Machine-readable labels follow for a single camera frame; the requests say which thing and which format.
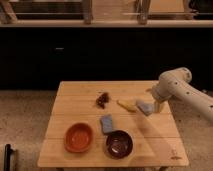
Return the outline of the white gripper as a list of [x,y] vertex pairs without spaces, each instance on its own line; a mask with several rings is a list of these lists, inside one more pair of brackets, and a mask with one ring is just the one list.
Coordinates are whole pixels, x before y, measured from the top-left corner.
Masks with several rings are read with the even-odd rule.
[[158,85],[154,85],[152,87],[151,94],[153,98],[156,100],[154,102],[154,112],[160,113],[164,107],[164,103],[162,102],[167,101],[171,97],[171,94],[168,91],[160,88]]

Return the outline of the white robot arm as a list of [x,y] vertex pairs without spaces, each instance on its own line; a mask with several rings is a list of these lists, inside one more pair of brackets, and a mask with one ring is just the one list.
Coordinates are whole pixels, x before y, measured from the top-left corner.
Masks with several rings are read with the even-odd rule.
[[192,73],[181,67],[160,74],[158,83],[151,89],[153,98],[162,103],[172,96],[190,105],[213,123],[213,98],[190,85]]

